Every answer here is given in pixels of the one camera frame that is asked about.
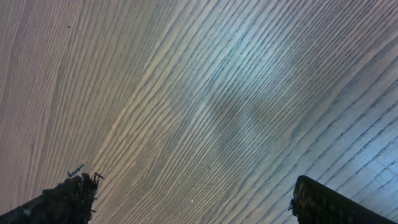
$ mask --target brown wood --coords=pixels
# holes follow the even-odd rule
[[[0,1],[0,213],[85,164],[92,223],[398,222],[398,1]]]

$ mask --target wooden table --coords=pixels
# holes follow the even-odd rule
[[[85,164],[91,223],[398,222],[398,1],[3,0],[0,213]]]

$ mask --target wood grain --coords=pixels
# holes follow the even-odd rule
[[[398,2],[0,1],[0,213],[296,223],[305,174],[398,222]]]

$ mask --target wooden surface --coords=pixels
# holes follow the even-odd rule
[[[296,178],[398,222],[398,1],[0,1],[0,213],[296,223]]]

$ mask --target black object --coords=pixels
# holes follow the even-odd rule
[[[0,224],[86,224],[102,176],[81,174],[0,216]]]
[[[289,210],[300,224],[396,224],[304,175],[297,178]]]

